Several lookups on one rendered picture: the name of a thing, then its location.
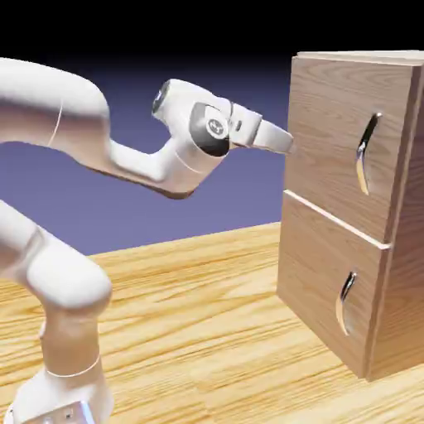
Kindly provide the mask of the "light wood cabinet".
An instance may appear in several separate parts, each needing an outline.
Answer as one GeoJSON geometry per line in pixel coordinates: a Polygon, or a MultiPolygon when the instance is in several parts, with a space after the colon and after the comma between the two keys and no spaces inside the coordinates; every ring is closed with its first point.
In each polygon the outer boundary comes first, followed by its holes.
{"type": "MultiPolygon", "coordinates": [[[[424,60],[424,51],[336,51],[353,55],[424,60]]],[[[392,239],[377,299],[364,379],[375,380],[424,363],[424,68],[416,126],[408,144],[392,239]]]]}

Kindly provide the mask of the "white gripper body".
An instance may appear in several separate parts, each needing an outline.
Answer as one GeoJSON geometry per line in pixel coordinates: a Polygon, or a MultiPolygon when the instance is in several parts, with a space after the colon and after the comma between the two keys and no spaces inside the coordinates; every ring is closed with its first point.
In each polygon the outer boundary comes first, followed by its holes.
{"type": "Polygon", "coordinates": [[[253,140],[253,146],[277,154],[287,154],[292,149],[293,136],[274,123],[262,120],[253,140]]]}

